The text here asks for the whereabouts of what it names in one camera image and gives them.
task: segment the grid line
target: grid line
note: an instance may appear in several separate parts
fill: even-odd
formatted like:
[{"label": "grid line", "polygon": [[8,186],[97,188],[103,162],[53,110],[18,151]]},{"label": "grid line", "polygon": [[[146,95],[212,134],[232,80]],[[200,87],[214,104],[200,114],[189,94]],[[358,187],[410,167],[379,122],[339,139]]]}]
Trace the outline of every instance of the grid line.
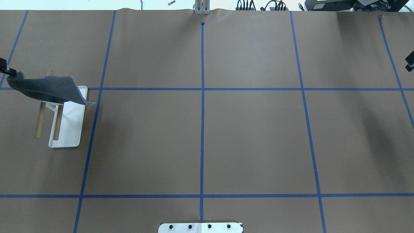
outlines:
[{"label": "grid line", "polygon": [[204,21],[201,21],[201,137],[200,137],[200,222],[204,220]]},{"label": "grid line", "polygon": [[[28,14],[29,14],[29,11],[27,10],[26,13],[24,14],[23,21],[22,21],[22,24],[20,25],[19,32],[17,33],[16,40],[14,41],[13,48],[12,48],[12,51],[10,52],[9,59],[7,60],[7,62],[9,63],[9,65],[10,65],[10,63],[12,61],[13,54],[14,54],[14,50],[16,49],[17,42],[19,41],[19,38],[20,38],[20,34],[22,34],[22,30],[23,30],[23,27],[24,27],[24,23],[26,22],[26,18],[27,18],[27,15]],[[4,82],[4,78],[5,77],[6,77],[6,74],[3,74],[2,77],[1,77],[1,81],[0,81],[0,87],[3,86],[3,82]]]},{"label": "grid line", "polygon": [[326,233],[325,215],[323,213],[322,197],[320,195],[318,168],[316,166],[315,151],[313,149],[312,131],[310,130],[311,129],[311,124],[309,122],[308,106],[306,104],[305,88],[303,86],[301,63],[300,63],[300,60],[299,60],[298,45],[297,45],[297,42],[296,42],[295,24],[294,24],[294,21],[293,21],[292,11],[290,11],[289,13],[290,13],[290,22],[291,22],[291,26],[292,26],[293,42],[294,42],[294,45],[295,45],[296,63],[298,65],[299,80],[300,80],[300,83],[301,83],[303,108],[304,108],[304,112],[305,112],[306,126],[308,128],[309,145],[310,145],[310,152],[311,152],[311,155],[312,155],[312,163],[313,163],[313,173],[315,175],[316,191],[318,192],[320,219],[322,221],[323,233]]},{"label": "grid line", "polygon": [[380,15],[380,16],[378,17],[378,22],[380,23],[380,29],[381,29],[381,33],[382,33],[382,35],[383,35],[383,39],[384,39],[385,48],[387,49],[388,56],[390,57],[390,61],[391,61],[391,65],[392,65],[392,69],[394,70],[395,78],[397,79],[398,86],[400,87],[400,91],[401,91],[402,99],[404,100],[404,104],[405,104],[405,107],[406,107],[406,109],[407,109],[408,117],[410,118],[410,121],[411,121],[411,126],[412,126],[412,127],[413,127],[413,129],[414,129],[414,120],[413,120],[413,117],[412,117],[412,115],[411,115],[411,111],[410,111],[410,107],[408,106],[407,99],[405,98],[404,89],[402,88],[400,78],[398,77],[397,69],[395,68],[394,59],[392,58],[392,55],[391,55],[391,52],[390,52],[390,48],[388,47],[387,38],[385,37],[385,32],[384,32],[384,28],[383,28],[382,18],[383,18],[383,16],[382,16],[382,15]]},{"label": "grid line", "polygon": [[[116,16],[116,10],[113,11],[111,30],[109,32],[108,46],[106,48],[106,55],[105,55],[105,61],[104,61],[104,64],[103,64],[104,66],[103,66],[103,70],[102,70],[100,88],[102,88],[104,86],[103,84],[104,84],[104,80],[105,80],[106,64],[108,62],[109,50],[111,48],[111,40],[112,40],[113,27],[114,27],[114,23],[115,23],[115,16]],[[92,125],[91,139],[89,141],[88,155],[86,157],[85,170],[84,170],[84,173],[83,173],[82,187],[81,187],[81,191],[80,191],[80,197],[79,197],[79,203],[78,203],[78,208],[77,208],[75,226],[73,228],[73,233],[77,232],[77,227],[78,227],[78,223],[79,223],[80,211],[81,211],[81,208],[82,208],[82,200],[83,200],[83,195],[84,195],[84,191],[85,191],[86,177],[87,177],[87,174],[88,174],[89,160],[90,160],[90,157],[91,157],[92,145],[93,145],[93,142],[94,142],[96,121],[98,119],[99,105],[101,103],[101,96],[102,96],[102,90],[99,90],[98,100],[96,102],[94,123]]]},{"label": "grid line", "polygon": [[[304,87],[305,91],[401,91],[401,88],[334,88],[334,87]],[[11,87],[0,87],[0,90],[14,90]],[[89,87],[90,91],[202,91],[200,87]],[[206,87],[204,91],[301,91],[298,87]],[[414,88],[402,88],[403,91],[414,91]]]},{"label": "grid line", "polygon": [[[414,197],[414,193],[325,193],[325,194],[203,194],[203,198],[317,198],[317,197]],[[0,198],[80,198],[70,194],[0,194]],[[158,199],[200,198],[199,194],[84,194],[82,198]]]}]

